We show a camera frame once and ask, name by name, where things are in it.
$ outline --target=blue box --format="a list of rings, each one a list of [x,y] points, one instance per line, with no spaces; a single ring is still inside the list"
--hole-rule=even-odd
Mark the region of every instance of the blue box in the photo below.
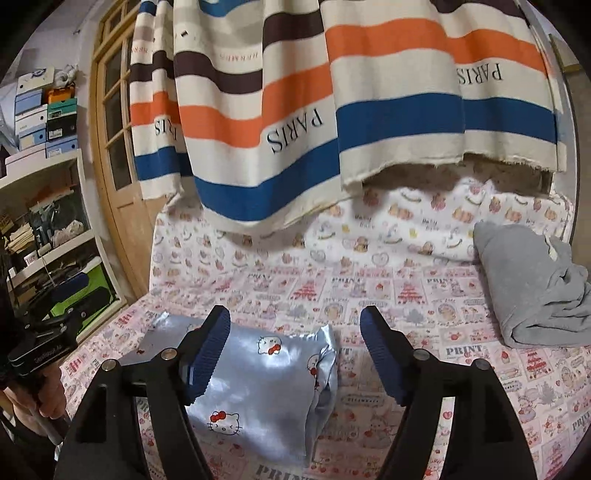
[[[76,150],[78,149],[78,136],[71,135],[70,137],[59,138],[53,142],[47,142],[45,148],[47,158]]]
[[[30,92],[17,95],[14,99],[14,114],[20,115],[41,105],[43,90],[31,90]]]
[[[25,150],[26,148],[30,148],[33,145],[38,145],[40,143],[45,142],[46,137],[46,130],[42,128],[41,130],[37,130],[32,134],[26,135],[24,137],[19,137],[18,139],[18,149]]]

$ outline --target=pink printed sheet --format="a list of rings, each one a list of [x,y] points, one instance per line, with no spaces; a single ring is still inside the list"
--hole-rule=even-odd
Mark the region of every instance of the pink printed sheet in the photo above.
[[[151,292],[63,364],[69,412],[100,363],[137,348],[161,312],[203,317],[220,303],[233,322],[286,334],[329,322],[340,343],[339,399],[309,468],[271,465],[227,437],[201,439],[201,446],[220,480],[374,478],[402,416],[385,395],[359,333],[361,310],[375,304],[415,347],[445,361],[487,359],[515,407],[538,477],[552,478],[589,424],[591,346],[504,347],[475,261],[472,229],[487,219],[562,236],[572,206],[560,196],[504,193],[515,190],[515,170],[490,168],[405,167],[396,177],[420,189],[392,187],[396,181],[387,179],[388,190],[369,187],[363,197],[264,238],[216,231],[196,199],[173,200],[157,219]],[[535,175],[521,176],[521,187],[535,187]],[[139,400],[139,406],[152,477],[163,478],[147,403]],[[425,479],[439,478],[452,419],[448,399]]]

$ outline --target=bed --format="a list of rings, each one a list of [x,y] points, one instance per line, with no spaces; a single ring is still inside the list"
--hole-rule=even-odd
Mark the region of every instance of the bed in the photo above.
[[[223,439],[202,440],[202,449],[218,479],[374,478],[402,415],[359,333],[361,309],[375,304],[416,348],[463,364],[487,359],[515,407],[538,477],[552,478],[589,424],[591,346],[505,347],[472,242],[484,219],[568,238],[573,206],[559,194],[532,195],[540,181],[528,167],[482,161],[397,166],[363,196],[262,237],[216,230],[196,197],[177,196],[156,220],[150,292],[64,361],[68,411],[75,413],[101,362],[136,349],[162,312],[204,317],[220,303],[237,324],[288,335],[330,323],[340,345],[339,399],[309,468],[269,464]],[[148,465],[163,478],[148,405],[138,402]],[[425,479],[439,478],[452,420],[450,398]]]

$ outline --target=hanging fabric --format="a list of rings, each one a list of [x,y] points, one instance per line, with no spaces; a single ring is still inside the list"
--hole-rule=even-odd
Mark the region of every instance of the hanging fabric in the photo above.
[[[132,64],[144,197],[185,177],[224,231],[284,228],[399,163],[562,169],[513,0],[144,0]]]

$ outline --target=wall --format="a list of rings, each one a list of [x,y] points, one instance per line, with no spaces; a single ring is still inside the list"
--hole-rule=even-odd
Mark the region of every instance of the wall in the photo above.
[[[535,28],[536,31],[541,30],[544,32],[545,38],[542,39],[544,49],[553,56],[554,54],[552,53],[549,43],[550,35],[553,35],[564,42],[562,35],[560,35],[554,25],[529,2],[526,0],[519,0],[519,4],[521,5],[521,8],[523,8],[525,14],[528,16],[528,19],[532,24],[532,28]],[[564,111],[564,118],[562,119],[562,123],[559,128],[563,141],[566,144],[567,160],[566,171],[554,174],[553,187],[556,192],[566,195],[575,205],[577,205],[577,177],[579,172],[577,171],[578,153],[576,145],[576,130],[573,119],[573,105],[571,104],[569,95],[567,93],[564,78],[558,68],[556,68],[556,75],[558,76],[558,88],[561,90]]]
[[[100,19],[113,0],[65,0],[34,32],[22,49],[17,76],[36,68],[77,64],[76,96],[78,98],[78,142],[84,158],[86,187],[91,200],[87,213],[92,228],[102,238],[109,262],[124,295],[133,298],[101,210],[89,135],[89,76],[92,50]],[[14,84],[0,89],[0,104],[7,120],[14,118]]]

